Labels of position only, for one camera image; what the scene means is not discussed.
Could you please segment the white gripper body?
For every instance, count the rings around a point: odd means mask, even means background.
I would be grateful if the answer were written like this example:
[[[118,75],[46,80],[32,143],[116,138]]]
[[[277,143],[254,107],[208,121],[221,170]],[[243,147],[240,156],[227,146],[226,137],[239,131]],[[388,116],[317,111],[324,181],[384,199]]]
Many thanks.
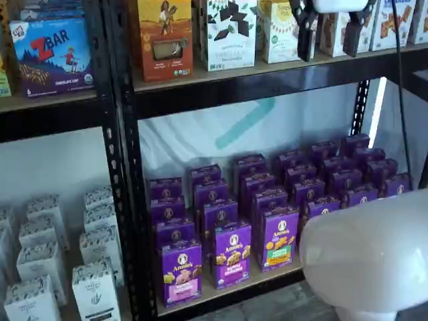
[[[368,0],[314,0],[314,8],[319,13],[340,13],[363,10]]]

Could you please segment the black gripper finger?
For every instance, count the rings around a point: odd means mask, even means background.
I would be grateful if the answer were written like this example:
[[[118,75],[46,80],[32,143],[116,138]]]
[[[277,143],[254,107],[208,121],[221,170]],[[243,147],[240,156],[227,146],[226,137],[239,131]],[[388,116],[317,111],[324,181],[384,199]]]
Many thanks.
[[[368,0],[363,9],[349,13],[350,21],[346,25],[342,48],[346,55],[350,57],[357,55],[360,33],[362,28],[368,25],[375,3],[375,0]]]
[[[298,57],[305,62],[310,61],[311,51],[314,47],[312,39],[315,31],[312,29],[313,22],[317,18],[313,1],[289,0],[292,14],[299,27],[298,31]]]

